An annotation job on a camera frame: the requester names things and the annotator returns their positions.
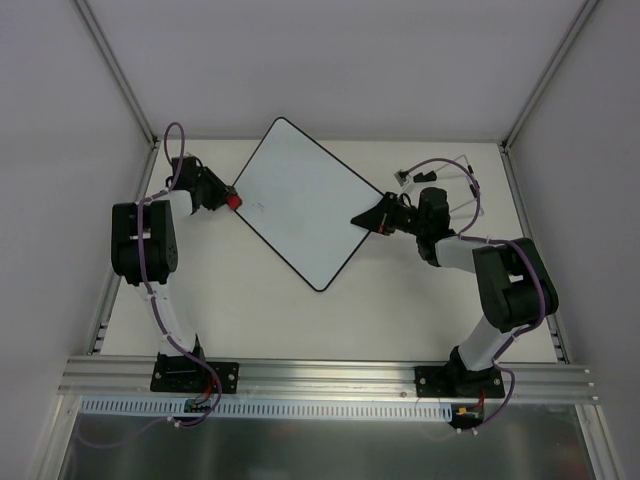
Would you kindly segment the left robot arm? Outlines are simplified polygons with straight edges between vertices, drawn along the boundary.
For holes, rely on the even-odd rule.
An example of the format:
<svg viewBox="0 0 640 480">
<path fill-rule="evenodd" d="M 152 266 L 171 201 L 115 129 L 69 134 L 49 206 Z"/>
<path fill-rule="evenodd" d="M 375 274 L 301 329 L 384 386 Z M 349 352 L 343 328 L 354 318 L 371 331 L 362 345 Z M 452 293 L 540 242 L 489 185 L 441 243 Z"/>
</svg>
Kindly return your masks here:
<svg viewBox="0 0 640 480">
<path fill-rule="evenodd" d="M 170 160 L 165 189 L 140 203 L 117 203 L 111 216 L 111 265 L 140 295 L 158 335 L 150 389 L 194 393 L 205 402 L 212 394 L 236 392 L 239 365 L 208 362 L 198 334 L 172 288 L 179 261 L 178 223 L 199 209 L 237 206 L 235 190 L 200 159 Z"/>
</svg>

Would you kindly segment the red whiteboard eraser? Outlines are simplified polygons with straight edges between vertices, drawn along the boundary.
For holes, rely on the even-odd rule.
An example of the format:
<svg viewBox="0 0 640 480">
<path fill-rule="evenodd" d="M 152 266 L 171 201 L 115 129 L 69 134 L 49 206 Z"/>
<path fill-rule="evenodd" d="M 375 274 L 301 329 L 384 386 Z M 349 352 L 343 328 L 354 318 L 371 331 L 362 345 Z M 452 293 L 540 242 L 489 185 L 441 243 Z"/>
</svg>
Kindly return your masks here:
<svg viewBox="0 0 640 480">
<path fill-rule="evenodd" d="M 232 211 L 237 211 L 242 205 L 242 199 L 237 193 L 230 193 L 226 196 L 226 204 Z"/>
</svg>

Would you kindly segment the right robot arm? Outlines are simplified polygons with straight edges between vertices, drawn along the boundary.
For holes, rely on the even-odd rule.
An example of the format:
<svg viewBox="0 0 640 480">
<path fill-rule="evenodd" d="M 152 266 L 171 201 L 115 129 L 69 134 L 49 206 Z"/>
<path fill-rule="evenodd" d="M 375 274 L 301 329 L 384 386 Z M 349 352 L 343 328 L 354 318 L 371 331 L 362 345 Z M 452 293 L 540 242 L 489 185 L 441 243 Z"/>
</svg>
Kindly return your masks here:
<svg viewBox="0 0 640 480">
<path fill-rule="evenodd" d="M 473 398 L 504 395 L 497 360 L 521 335 L 537 328 L 559 306 L 556 289 L 529 238 L 488 240 L 464 237 L 450 226 L 445 190 L 423 189 L 417 205 L 387 192 L 351 224 L 389 236 L 414 236 L 422 260 L 476 278 L 482 317 L 472 333 L 454 347 L 437 369 L 415 368 L 420 397 Z"/>
</svg>

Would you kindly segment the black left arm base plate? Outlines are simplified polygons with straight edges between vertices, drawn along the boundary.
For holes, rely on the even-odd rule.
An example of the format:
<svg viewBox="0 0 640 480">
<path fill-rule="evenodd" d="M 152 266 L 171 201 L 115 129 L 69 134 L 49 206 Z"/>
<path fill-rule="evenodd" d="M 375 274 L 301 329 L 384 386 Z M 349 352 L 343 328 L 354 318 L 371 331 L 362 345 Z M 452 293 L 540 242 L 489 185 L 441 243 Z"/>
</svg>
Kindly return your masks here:
<svg viewBox="0 0 640 480">
<path fill-rule="evenodd" d="M 207 365 L 216 372 L 223 394 L 235 394 L 239 378 L 239 364 L 236 362 L 212 362 Z M 208 369 L 184 356 L 156 359 L 150 390 L 160 393 L 203 394 L 211 388 L 218 392 L 218 385 Z"/>
</svg>

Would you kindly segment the white whiteboard black frame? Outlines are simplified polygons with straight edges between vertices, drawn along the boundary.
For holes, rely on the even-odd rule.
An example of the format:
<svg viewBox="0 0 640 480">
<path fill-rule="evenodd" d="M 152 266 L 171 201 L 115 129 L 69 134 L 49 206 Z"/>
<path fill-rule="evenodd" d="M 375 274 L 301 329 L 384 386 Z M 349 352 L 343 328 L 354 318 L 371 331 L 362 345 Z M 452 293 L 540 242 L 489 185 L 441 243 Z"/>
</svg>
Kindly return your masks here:
<svg viewBox="0 0 640 480">
<path fill-rule="evenodd" d="M 237 215 L 318 293 L 369 235 L 351 219 L 383 197 L 285 117 L 271 123 L 233 187 Z"/>
</svg>

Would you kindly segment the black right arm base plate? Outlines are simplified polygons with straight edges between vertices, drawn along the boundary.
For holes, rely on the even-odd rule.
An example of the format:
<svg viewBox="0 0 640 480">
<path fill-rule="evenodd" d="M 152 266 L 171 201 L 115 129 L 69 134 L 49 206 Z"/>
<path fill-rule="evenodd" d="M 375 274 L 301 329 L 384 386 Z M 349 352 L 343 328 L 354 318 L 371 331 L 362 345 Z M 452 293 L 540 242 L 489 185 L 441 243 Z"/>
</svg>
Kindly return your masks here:
<svg viewBox="0 0 640 480">
<path fill-rule="evenodd" d="M 502 376 L 495 368 L 481 371 L 454 371 L 446 365 L 414 368 L 416 394 L 419 398 L 505 397 Z"/>
</svg>

